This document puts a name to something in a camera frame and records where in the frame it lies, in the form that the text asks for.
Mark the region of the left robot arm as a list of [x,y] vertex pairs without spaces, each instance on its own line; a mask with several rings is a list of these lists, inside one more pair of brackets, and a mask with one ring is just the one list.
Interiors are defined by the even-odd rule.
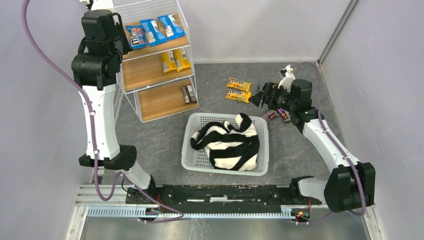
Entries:
[[137,163],[137,149],[119,144],[115,129],[114,95],[123,56],[131,51],[122,18],[108,9],[87,11],[81,18],[84,38],[71,63],[84,108],[87,148],[83,167],[104,167],[122,176],[130,188],[153,200],[154,178]]

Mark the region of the blue candy bag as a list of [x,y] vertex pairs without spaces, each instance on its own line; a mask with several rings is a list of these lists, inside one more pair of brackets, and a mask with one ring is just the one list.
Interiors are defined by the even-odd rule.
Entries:
[[140,20],[139,23],[144,29],[145,39],[150,47],[155,47],[168,41],[165,35],[160,31],[155,19]]
[[172,41],[185,36],[183,28],[177,23],[173,14],[159,16],[158,20],[163,25],[168,40]]

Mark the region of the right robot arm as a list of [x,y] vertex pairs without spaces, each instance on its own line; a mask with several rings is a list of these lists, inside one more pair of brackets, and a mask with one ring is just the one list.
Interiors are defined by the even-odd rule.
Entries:
[[296,194],[327,204],[333,213],[360,209],[362,213],[375,203],[376,169],[370,162],[361,162],[352,155],[331,131],[321,111],[313,106],[313,85],[295,79],[290,87],[267,82],[249,101],[269,110],[286,110],[291,123],[316,148],[330,175],[327,180],[313,176],[292,179]]

